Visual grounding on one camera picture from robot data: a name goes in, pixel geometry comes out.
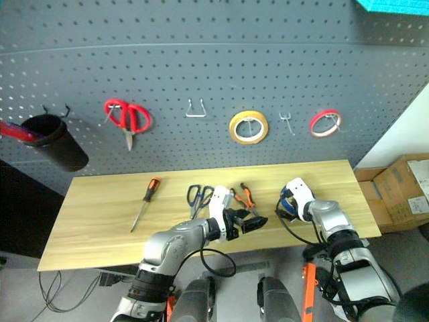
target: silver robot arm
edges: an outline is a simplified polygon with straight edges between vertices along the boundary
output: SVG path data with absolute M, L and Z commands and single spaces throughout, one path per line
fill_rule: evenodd
M 363 245 L 339 204 L 315 199 L 301 178 L 289 182 L 286 188 L 289 189 L 289 198 L 292 196 L 296 203 L 297 216 L 316 224 L 332 259 L 328 282 L 322 283 L 329 288 L 331 297 L 326 289 L 324 297 L 334 309 L 342 309 L 342 314 L 348 319 L 380 321 L 379 314 L 382 314 L 382 321 L 391 321 L 389 317 L 393 316 L 394 305 L 400 295 L 391 278 Z
M 210 219 L 194 219 L 167 231 L 155 233 L 145 245 L 144 258 L 128 291 L 122 297 L 111 322 L 158 321 L 166 309 L 167 297 L 186 256 L 212 240 L 229 241 L 265 225 L 267 218 L 244 218 L 248 211 L 228 209 L 229 189 L 217 186 L 210 201 Z

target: white wall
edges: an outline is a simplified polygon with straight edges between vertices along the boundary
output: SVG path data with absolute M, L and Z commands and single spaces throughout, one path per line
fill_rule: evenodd
M 357 168 L 388 166 L 402 154 L 429 152 L 429 85 L 360 161 Z

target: orange-handled pliers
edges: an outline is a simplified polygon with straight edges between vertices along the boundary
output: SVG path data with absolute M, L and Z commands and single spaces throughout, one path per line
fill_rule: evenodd
M 244 190 L 247 197 L 247 201 L 241 198 L 240 195 L 237 194 L 234 188 L 231 188 L 229 190 L 232 192 L 234 199 L 237 200 L 240 204 L 242 204 L 247 210 L 252 212 L 254 216 L 259 217 L 259 214 L 257 213 L 255 208 L 256 204 L 253 202 L 253 199 L 252 199 L 252 194 L 250 192 L 250 189 L 246 186 L 244 182 L 240 184 L 240 187 Z

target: wooden tabletop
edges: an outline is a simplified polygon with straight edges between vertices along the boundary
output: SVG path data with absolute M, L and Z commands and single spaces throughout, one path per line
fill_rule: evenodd
M 133 233 L 131 225 L 140 210 L 150 179 L 162 179 Z M 233 241 L 212 242 L 211 248 L 240 252 L 301 244 L 279 223 L 275 204 L 283 186 L 297 176 L 319 199 L 336 200 L 361 237 L 380 236 L 379 229 L 347 160 L 274 164 L 172 172 L 118 174 L 74 178 L 56 219 L 38 267 L 39 271 L 118 266 L 141 261 L 147 239 L 189 220 L 186 192 L 191 184 L 251 189 L 265 226 Z M 238 209 L 236 201 L 231 207 Z M 208 207 L 199 217 L 208 217 Z M 291 228 L 316 241 L 311 224 L 295 222 Z

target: screwdriver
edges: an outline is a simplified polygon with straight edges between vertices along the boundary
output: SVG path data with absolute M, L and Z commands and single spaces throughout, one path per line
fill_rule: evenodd
M 139 220 L 140 215 L 145 212 L 147 204 L 150 203 L 150 199 L 154 195 L 155 191 L 157 191 L 158 187 L 160 186 L 160 183 L 161 179 L 156 176 L 153 177 L 152 180 L 150 180 L 149 185 L 147 186 L 146 195 L 143 198 L 143 205 L 141 206 L 140 212 L 133 222 L 133 227 L 131 227 L 131 233 L 133 232 L 135 224 L 137 223 L 137 220 Z

